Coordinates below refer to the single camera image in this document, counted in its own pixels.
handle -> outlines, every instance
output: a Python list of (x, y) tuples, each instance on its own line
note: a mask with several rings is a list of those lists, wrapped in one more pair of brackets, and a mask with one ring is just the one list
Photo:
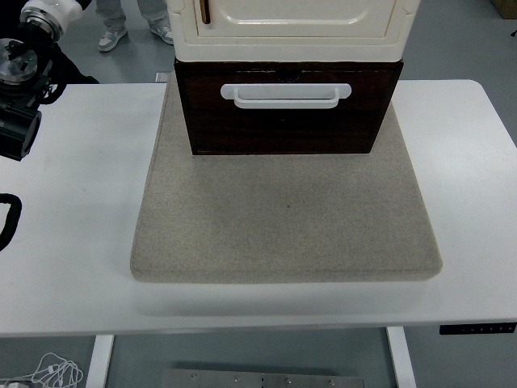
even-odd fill
[(2, 251), (15, 236), (16, 227), (22, 214), (22, 201), (12, 194), (0, 194), (0, 203), (11, 205), (7, 212), (6, 225), (0, 233), (0, 251)]
[(200, 0), (201, 6), (201, 20), (203, 20), (204, 24), (210, 24), (210, 5), (208, 4), (209, 0)]
[(241, 109), (331, 109), (351, 95), (347, 83), (225, 84), (224, 99)]

felt mat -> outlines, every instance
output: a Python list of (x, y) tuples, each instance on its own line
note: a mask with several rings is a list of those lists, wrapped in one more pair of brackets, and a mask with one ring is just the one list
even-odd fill
[(133, 242), (137, 280), (425, 280), (441, 266), (392, 107), (370, 154), (193, 156), (172, 74)]

sneaker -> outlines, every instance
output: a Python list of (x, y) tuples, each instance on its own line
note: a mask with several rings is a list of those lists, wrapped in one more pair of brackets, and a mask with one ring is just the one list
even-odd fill
[(174, 45), (174, 41), (172, 40), (172, 32), (170, 31), (169, 26), (151, 28), (151, 32), (154, 35), (160, 36), (165, 43)]
[(120, 38), (125, 36), (128, 30), (124, 29), (121, 32), (104, 32), (104, 36), (99, 41), (99, 51), (107, 53), (115, 48), (116, 44), (119, 43)]

dark wood box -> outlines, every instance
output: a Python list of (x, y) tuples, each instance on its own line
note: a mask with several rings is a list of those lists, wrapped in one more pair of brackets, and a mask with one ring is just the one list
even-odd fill
[(517, 19), (517, 0), (492, 0), (504, 19)]
[[(174, 64), (193, 154), (358, 154), (372, 149), (402, 70), (399, 62)], [(240, 109), (226, 83), (348, 83), (331, 109)]]

gray pants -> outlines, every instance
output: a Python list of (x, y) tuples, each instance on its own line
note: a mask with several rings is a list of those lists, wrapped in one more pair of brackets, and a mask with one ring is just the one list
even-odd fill
[[(149, 27), (169, 25), (165, 0), (137, 0), (137, 2), (140, 13), (149, 23)], [(97, 0), (95, 13), (103, 18), (106, 31), (121, 32), (124, 30), (126, 15), (120, 0)]]

